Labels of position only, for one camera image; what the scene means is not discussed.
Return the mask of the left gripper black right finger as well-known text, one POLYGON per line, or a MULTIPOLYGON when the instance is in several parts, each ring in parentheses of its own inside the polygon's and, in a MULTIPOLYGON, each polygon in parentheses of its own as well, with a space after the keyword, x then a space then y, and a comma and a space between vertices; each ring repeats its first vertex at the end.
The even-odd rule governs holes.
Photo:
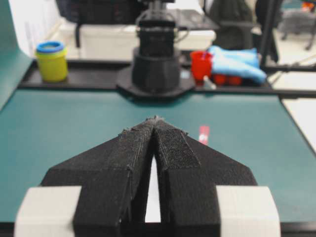
POLYGON ((218 237, 217 185, 256 186, 249 167, 155 120, 161 221, 173 237, 218 237))

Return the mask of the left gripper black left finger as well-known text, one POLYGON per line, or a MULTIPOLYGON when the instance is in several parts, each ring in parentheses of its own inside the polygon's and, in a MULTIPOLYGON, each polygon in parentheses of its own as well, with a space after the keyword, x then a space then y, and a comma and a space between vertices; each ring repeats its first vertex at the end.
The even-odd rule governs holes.
POLYGON ((123 219, 145 221, 153 118, 51 167, 41 185, 81 186, 76 228, 117 228, 123 219))

